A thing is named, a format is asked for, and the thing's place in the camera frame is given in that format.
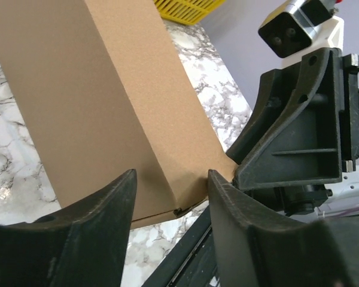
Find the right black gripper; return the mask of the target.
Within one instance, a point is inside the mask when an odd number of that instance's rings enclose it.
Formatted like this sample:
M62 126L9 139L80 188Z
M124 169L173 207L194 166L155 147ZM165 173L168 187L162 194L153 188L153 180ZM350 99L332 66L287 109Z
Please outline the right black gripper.
M260 78L252 115L226 154L233 184L287 216L312 213L359 158L359 56L320 48Z

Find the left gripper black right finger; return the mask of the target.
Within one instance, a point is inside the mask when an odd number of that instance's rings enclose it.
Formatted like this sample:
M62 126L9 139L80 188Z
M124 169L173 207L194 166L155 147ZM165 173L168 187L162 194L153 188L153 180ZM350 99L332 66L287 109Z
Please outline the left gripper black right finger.
M222 286L359 286L359 218L306 224L208 173Z

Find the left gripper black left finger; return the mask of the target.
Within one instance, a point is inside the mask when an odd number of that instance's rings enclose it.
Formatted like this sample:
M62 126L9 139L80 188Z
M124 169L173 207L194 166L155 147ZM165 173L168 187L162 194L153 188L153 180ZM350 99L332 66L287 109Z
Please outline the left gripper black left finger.
M32 223L0 225L0 286L119 286L136 188L131 169Z

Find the brown cardboard box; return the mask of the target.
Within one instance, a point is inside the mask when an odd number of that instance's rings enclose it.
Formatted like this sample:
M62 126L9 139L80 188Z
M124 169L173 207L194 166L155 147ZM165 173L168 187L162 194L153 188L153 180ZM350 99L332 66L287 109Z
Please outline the brown cardboard box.
M144 227L233 178L153 1L0 1L0 65L62 207L135 169Z

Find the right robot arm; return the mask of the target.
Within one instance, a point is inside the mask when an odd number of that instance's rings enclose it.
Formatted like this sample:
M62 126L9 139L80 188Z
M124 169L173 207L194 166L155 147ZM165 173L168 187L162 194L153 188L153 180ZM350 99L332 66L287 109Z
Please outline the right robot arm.
M260 78L227 155L233 185L287 216L359 214L359 55L320 48Z

